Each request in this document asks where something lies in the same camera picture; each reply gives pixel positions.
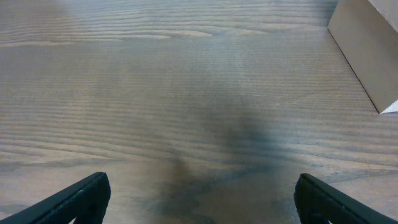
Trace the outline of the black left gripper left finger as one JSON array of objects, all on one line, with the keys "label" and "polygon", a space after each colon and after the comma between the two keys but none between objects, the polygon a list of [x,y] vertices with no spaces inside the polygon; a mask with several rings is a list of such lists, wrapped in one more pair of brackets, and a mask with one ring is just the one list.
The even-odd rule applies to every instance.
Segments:
[{"label": "black left gripper left finger", "polygon": [[108,176],[95,172],[1,224],[102,224],[110,197]]}]

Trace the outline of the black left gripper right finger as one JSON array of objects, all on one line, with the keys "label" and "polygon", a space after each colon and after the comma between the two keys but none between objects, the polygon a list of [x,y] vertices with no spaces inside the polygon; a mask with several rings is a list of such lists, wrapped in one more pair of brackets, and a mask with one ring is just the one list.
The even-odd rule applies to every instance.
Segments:
[{"label": "black left gripper right finger", "polygon": [[397,224],[308,173],[296,183],[294,202],[302,224]]}]

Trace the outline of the cardboard box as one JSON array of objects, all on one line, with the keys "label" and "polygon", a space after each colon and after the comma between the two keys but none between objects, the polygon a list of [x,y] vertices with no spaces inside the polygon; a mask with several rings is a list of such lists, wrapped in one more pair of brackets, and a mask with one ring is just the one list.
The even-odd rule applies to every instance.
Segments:
[{"label": "cardboard box", "polygon": [[339,0],[328,30],[380,114],[397,111],[397,0]]}]

